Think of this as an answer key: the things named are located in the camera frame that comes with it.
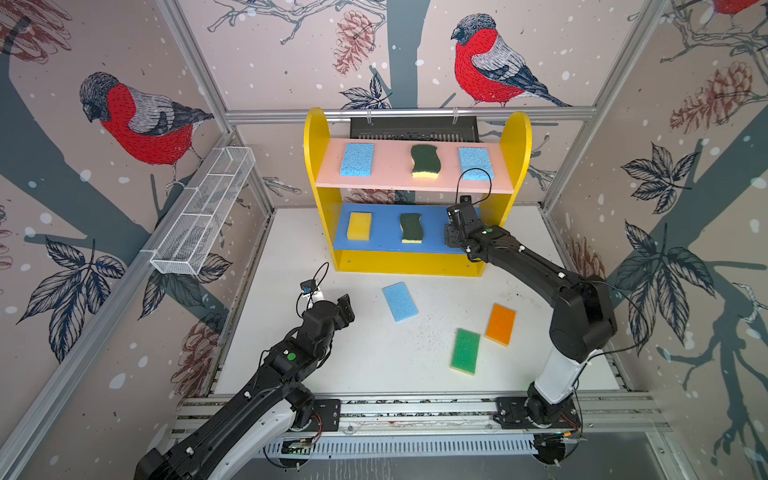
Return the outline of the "green yellow scouring sponge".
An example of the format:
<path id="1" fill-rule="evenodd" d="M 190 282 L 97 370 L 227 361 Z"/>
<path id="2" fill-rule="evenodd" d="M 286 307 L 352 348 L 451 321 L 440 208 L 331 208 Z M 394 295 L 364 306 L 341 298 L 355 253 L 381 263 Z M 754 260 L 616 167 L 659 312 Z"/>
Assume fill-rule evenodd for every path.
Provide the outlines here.
<path id="1" fill-rule="evenodd" d="M 406 244 L 420 244 L 424 239 L 424 229 L 419 213 L 404 213 L 399 217 L 402 237 L 401 242 Z"/>
<path id="2" fill-rule="evenodd" d="M 413 161 L 412 177 L 437 179 L 441 172 L 442 164 L 435 145 L 417 144 L 410 150 Z"/>

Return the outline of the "light blue sponge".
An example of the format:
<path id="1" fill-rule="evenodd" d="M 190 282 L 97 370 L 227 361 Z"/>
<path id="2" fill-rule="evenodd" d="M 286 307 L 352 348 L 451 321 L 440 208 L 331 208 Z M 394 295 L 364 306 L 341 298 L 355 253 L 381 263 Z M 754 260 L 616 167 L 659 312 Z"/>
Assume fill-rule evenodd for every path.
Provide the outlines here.
<path id="1" fill-rule="evenodd" d="M 343 177 L 370 177 L 373 169 L 372 143 L 347 143 L 344 148 L 340 175 Z"/>
<path id="2" fill-rule="evenodd" d="M 382 292 L 395 322 L 408 320 L 419 314 L 404 282 L 384 287 Z"/>
<path id="3" fill-rule="evenodd" d="M 487 148 L 460 147 L 458 156 L 463 180 L 492 181 L 494 171 Z"/>

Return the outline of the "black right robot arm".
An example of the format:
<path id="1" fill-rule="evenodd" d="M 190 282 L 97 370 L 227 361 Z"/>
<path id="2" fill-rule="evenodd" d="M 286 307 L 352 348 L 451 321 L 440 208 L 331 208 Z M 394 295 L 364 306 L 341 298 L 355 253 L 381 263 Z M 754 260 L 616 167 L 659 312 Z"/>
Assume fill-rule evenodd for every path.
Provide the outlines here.
<path id="1" fill-rule="evenodd" d="M 527 419 L 548 427 L 572 399 L 575 385 L 595 352 L 617 333 L 609 286 L 598 275 L 584 277 L 547 260 L 499 225 L 487 225 L 471 197 L 447 208 L 445 244 L 472 262 L 493 265 L 521 281 L 552 309 L 551 351 L 527 389 Z"/>

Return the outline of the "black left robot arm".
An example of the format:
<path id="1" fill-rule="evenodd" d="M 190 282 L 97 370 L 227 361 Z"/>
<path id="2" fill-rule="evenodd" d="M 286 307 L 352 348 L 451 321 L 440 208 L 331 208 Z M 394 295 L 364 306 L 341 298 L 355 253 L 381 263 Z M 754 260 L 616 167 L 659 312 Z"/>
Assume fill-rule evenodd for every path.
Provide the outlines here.
<path id="1" fill-rule="evenodd" d="M 335 332 L 354 319 L 347 294 L 315 302 L 302 314 L 302 324 L 267 351 L 239 392 L 167 452 L 147 452 L 134 477 L 231 479 L 276 437 L 306 427 L 315 396 L 303 381 L 330 357 Z"/>

